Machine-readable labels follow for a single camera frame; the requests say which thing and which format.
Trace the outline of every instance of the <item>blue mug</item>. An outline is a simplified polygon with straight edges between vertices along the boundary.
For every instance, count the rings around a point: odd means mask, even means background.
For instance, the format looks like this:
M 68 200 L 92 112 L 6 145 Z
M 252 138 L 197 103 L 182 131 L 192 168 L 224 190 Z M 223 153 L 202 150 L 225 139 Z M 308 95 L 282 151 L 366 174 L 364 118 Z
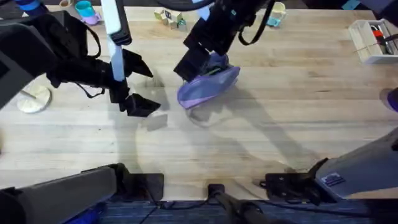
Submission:
M 75 5 L 76 11 L 79 13 L 81 17 L 92 17 L 95 16 L 95 11 L 91 2 L 89 1 L 80 1 Z

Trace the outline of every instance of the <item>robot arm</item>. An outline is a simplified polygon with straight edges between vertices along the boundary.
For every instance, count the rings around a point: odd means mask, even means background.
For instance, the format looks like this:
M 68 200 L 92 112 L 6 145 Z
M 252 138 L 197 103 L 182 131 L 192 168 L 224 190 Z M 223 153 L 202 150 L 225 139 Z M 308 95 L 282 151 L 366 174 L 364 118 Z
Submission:
M 109 90 L 111 102 L 117 103 L 120 111 L 126 111 L 128 116 L 146 117 L 157 110 L 160 104 L 137 93 L 129 94 L 126 77 L 132 72 L 153 75 L 140 55 L 121 48 L 122 44 L 131 43 L 123 5 L 120 1 L 106 2 L 114 6 L 109 7 L 114 10 L 107 23 L 119 22 L 120 25 L 114 27 L 114 33 L 108 33 L 108 42 L 113 46 L 110 48 L 113 50 L 111 63 L 97 59 L 101 55 L 98 36 L 65 11 L 0 21 L 0 86 L 4 86 L 0 106 L 37 76 L 47 73 L 55 88 L 72 82 L 82 89 L 81 85 L 102 88 L 99 94 L 103 94 L 104 89 Z M 87 31 L 97 41 L 96 55 L 87 54 Z

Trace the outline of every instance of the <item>wooden block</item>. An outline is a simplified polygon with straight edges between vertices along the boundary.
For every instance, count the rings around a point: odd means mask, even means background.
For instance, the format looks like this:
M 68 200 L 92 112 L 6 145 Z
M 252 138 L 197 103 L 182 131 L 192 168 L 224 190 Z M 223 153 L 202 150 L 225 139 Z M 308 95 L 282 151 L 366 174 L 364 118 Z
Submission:
M 169 24 L 168 19 L 164 13 L 162 15 L 160 15 L 160 18 L 161 18 L 163 25 L 167 26 Z
M 178 22 L 178 29 L 180 31 L 187 31 L 187 22 L 185 19 L 181 19 L 180 22 Z
M 171 29 L 178 29 L 178 23 L 171 20 L 171 19 L 167 19 L 167 22 L 169 22 L 169 26 Z
M 164 13 L 164 9 L 162 7 L 157 7 L 155 9 L 155 18 L 158 20 L 162 20 L 162 14 Z
M 166 15 L 166 17 L 167 17 L 168 19 L 172 19 L 172 13 L 171 13 L 170 10 L 165 9 L 165 10 L 164 10 L 164 14 Z
M 180 20 L 182 20 L 182 13 L 178 11 L 172 11 L 172 20 L 175 22 L 180 22 Z

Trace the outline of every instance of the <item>cable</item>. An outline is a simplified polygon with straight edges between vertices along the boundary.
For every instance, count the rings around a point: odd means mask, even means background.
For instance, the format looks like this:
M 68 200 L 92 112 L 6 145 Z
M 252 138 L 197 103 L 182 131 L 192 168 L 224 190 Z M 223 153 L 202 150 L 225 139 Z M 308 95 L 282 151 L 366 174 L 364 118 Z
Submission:
M 188 12 L 188 11 L 194 11 L 200 8 L 203 8 L 205 6 L 208 6 L 209 4 L 213 3 L 215 0 L 203 0 L 200 2 L 196 3 L 191 3 L 191 4 L 172 4 L 169 0 L 156 0 L 157 3 L 159 3 L 162 7 L 165 7 L 166 9 L 174 10 L 174 11 L 179 11 L 179 12 Z
M 271 206 L 274 206 L 274 207 L 279 207 L 279 208 L 284 208 L 284 209 L 289 209 L 289 210 L 302 211 L 302 212 L 324 213 L 324 214 L 330 214 L 330 215 L 341 215 L 341 216 L 355 217 L 355 218 L 388 218 L 388 217 L 381 217 L 381 216 L 378 216 L 378 215 L 370 215 L 370 214 L 364 214 L 364 213 L 337 212 L 337 211 L 323 210 L 323 209 L 317 209 L 317 208 L 291 207 L 291 206 L 286 206 L 286 205 L 279 205 L 277 203 L 272 203 L 272 202 L 268 202 L 268 201 L 265 201 L 265 200 L 259 200 L 258 202 L 264 203 L 266 205 L 271 205 Z
M 238 35 L 238 39 L 243 45 L 247 46 L 247 45 L 254 44 L 260 39 L 260 37 L 262 35 L 262 32 L 266 28 L 266 25 L 267 25 L 267 22 L 268 22 L 268 18 L 271 15 L 271 11 L 272 11 L 272 8 L 274 7 L 274 4 L 275 4 L 275 0 L 270 0 L 269 1 L 268 5 L 267 5 L 266 13 L 264 13 L 264 16 L 262 17 L 261 24 L 259 26 L 259 29 L 257 30 L 257 32 L 256 32 L 255 36 L 253 37 L 252 41 L 246 42 L 245 39 L 243 38 L 242 33 L 243 33 L 243 30 L 244 30 L 244 27 L 240 30 L 239 35 Z
M 200 203 L 198 203 L 196 205 L 191 205 L 191 206 L 188 206 L 188 207 L 173 208 L 173 206 L 174 206 L 174 204 L 173 204 L 173 205 L 171 205 L 169 207 L 163 207 L 163 208 L 160 208 L 160 209 L 164 209 L 164 210 L 190 210 L 190 209 L 194 209 L 194 208 L 200 208 L 200 207 L 206 205 L 208 203 L 209 199 L 210 198 L 206 199 L 204 202 L 200 202 Z
M 139 222 L 139 224 L 143 224 L 143 223 L 145 222 L 145 220 L 147 220 L 147 218 L 149 218 L 150 215 L 152 215 L 156 210 L 157 210 L 157 206 L 154 207 L 154 209 L 152 209 L 152 210 L 141 220 L 141 222 Z

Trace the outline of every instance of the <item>blue sticker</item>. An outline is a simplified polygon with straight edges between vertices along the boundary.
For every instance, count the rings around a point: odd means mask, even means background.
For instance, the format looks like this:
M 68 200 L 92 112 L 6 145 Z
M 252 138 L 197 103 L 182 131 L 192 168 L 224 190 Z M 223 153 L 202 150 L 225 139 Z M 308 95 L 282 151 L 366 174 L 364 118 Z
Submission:
M 169 13 L 169 11 L 164 11 L 164 13 L 166 14 L 166 17 L 167 17 L 168 19 L 171 19 L 171 18 L 172 18 L 172 14 Z

